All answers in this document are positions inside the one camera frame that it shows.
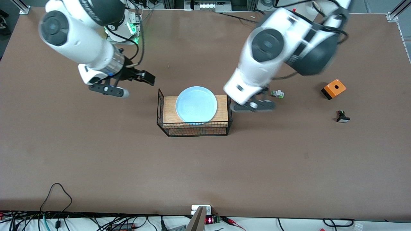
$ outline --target light blue plate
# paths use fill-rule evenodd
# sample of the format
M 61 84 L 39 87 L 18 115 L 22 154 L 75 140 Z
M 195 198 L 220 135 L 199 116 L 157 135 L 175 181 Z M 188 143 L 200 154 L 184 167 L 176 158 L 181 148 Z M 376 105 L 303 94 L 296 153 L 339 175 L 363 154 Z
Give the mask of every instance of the light blue plate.
M 217 112 L 217 99 L 207 88 L 190 87 L 177 97 L 175 110 L 184 122 L 208 122 Z

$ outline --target orange and black block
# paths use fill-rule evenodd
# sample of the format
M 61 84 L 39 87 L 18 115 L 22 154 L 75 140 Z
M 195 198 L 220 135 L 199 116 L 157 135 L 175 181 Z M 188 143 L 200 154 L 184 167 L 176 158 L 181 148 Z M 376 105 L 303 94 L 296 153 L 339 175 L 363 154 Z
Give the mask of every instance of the orange and black block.
M 325 86 L 321 92 L 327 97 L 328 100 L 336 97 L 341 92 L 345 91 L 347 88 L 344 84 L 341 83 L 340 80 L 336 79 L 333 82 L 329 83 Z

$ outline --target black wire basket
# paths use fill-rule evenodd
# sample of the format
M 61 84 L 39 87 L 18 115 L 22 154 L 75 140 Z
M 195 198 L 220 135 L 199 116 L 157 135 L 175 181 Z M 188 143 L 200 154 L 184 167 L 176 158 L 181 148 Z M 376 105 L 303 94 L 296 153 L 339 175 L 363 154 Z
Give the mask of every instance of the black wire basket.
M 220 118 L 226 118 L 225 120 L 215 121 L 215 118 L 216 118 L 215 116 L 212 119 L 212 121 L 209 121 L 209 122 L 200 122 L 200 121 L 188 122 L 188 123 L 187 122 L 167 122 L 167 121 L 170 121 L 170 120 L 165 121 L 165 117 L 169 114 L 168 111 L 171 111 L 170 113 L 172 113 L 173 114 L 172 116 L 174 116 L 175 118 L 175 115 L 176 115 L 175 103 L 170 104 L 170 106 L 165 108 L 164 103 L 166 99 L 163 93 L 161 92 L 161 90 L 158 89 L 157 125 L 169 137 L 226 136 L 229 134 L 229 130 L 233 122 L 232 112 L 231 112 L 231 107 L 230 107 L 231 100 L 230 100 L 230 97 L 227 95 L 217 95 L 217 97 L 219 97 L 220 102 L 224 102 L 222 104 L 224 106 L 217 105 L 217 113 L 219 113 Z

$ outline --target table surface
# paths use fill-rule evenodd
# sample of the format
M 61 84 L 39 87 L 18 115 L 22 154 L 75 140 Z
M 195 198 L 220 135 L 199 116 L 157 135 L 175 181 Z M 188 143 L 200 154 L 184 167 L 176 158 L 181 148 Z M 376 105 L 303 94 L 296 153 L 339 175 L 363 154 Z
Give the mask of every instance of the table surface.
M 77 64 L 40 40 L 43 13 L 20 17 L 0 62 L 2 210 L 38 210 L 60 182 L 71 211 L 183 215 L 211 204 L 226 216 L 410 217 L 411 65 L 383 14 L 352 15 L 321 75 L 273 81 L 285 92 L 274 112 L 235 113 L 228 136 L 169 138 L 155 123 L 157 89 L 223 94 L 255 25 L 155 11 L 140 69 L 156 85 L 121 82 L 130 97 L 119 99 L 89 91 Z M 328 101 L 320 91 L 334 79 L 347 90 Z M 338 110 L 351 120 L 335 122 Z M 68 203 L 58 188 L 50 201 L 45 210 Z

